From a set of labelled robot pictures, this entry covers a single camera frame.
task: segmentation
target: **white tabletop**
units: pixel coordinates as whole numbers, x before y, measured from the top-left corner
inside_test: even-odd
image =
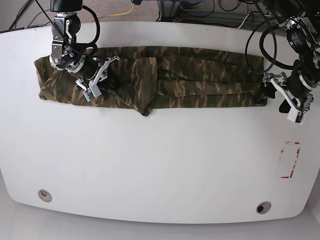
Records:
[[[250,33],[104,22],[98,46],[243,53]],[[94,35],[95,25],[83,24],[78,41]],[[261,54],[259,37],[253,37],[250,54]],[[285,38],[277,40],[277,60],[292,64],[298,56]],[[50,27],[0,34],[0,45],[7,46],[0,59],[0,168],[16,202],[91,217],[187,224],[290,218],[304,209],[320,168],[318,92],[303,126],[279,113],[280,94],[267,107],[157,109],[149,117],[43,101],[33,62],[50,54],[51,41]],[[273,50],[269,37],[265,48]],[[290,175],[295,160],[292,178],[281,178]],[[52,202],[40,200],[41,189]],[[257,214],[266,201],[271,210]]]

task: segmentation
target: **folded garment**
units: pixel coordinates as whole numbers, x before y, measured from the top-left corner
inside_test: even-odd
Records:
[[[102,95],[90,102],[76,88],[77,75],[50,66],[49,56],[35,61],[39,97],[78,106],[135,109],[253,107],[260,101],[263,75],[251,72],[242,53],[169,46],[100,48],[99,57],[119,56],[109,68],[121,87],[98,84]],[[255,71],[264,58],[249,55]]]

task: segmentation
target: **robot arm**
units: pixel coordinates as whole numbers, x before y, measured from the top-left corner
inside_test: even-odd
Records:
[[[89,11],[96,23],[96,36],[90,43],[77,43],[76,33],[80,30],[81,23],[77,11],[81,9]],[[119,81],[113,74],[109,65],[119,60],[119,57],[99,58],[94,56],[97,51],[96,42],[100,36],[100,24],[97,15],[82,0],[51,0],[50,11],[56,12],[52,27],[52,53],[51,65],[59,71],[67,70],[76,74],[78,87],[83,89],[83,95],[90,102],[101,95],[98,84],[107,81],[111,89],[120,87]],[[92,48],[90,54],[86,49]]]
[[[311,91],[319,86],[320,82],[320,48],[319,34],[316,28],[318,23],[306,18],[306,9],[300,0],[263,0],[267,10],[275,17],[278,25],[273,30],[283,28],[292,49],[299,54],[299,59],[292,66],[275,61],[279,68],[292,70],[287,77],[284,72],[280,75],[265,74],[264,94],[275,98],[279,91],[285,98],[279,108],[281,113],[287,113],[288,119],[294,123],[303,124],[306,113],[313,102]],[[260,49],[270,62],[273,60],[264,49],[264,40],[270,32],[267,29],[261,36]]]
[[[276,66],[292,70],[292,73],[289,77],[284,72],[280,75],[267,73],[264,78],[264,95],[274,99],[275,92],[279,91],[285,98],[280,106],[280,112],[288,113],[288,119],[292,122],[303,124],[306,112],[310,110],[310,104],[313,101],[311,91],[317,88],[320,82],[319,17],[316,16],[312,7],[311,13],[308,13],[300,0],[252,1],[257,7],[259,7],[258,3],[264,6],[274,16],[278,25],[273,26],[273,29],[284,28],[290,46],[299,54],[299,59],[292,66],[275,61]],[[81,9],[89,11],[96,23],[96,36],[90,43],[77,43],[76,33],[81,27],[77,11]],[[83,5],[82,0],[51,0],[50,11],[57,13],[52,27],[51,65],[58,70],[67,70],[78,75],[76,84],[83,89],[88,102],[101,95],[98,84],[102,81],[106,81],[111,89],[119,88],[119,81],[109,68],[112,62],[119,60],[119,57],[94,56],[98,49],[96,42],[100,36],[97,15]],[[310,18],[311,22],[306,23],[308,20],[306,17]],[[260,49],[270,62],[274,62],[264,49],[264,40],[270,30],[267,29],[262,34]],[[92,48],[89,54],[85,53],[88,48]]]

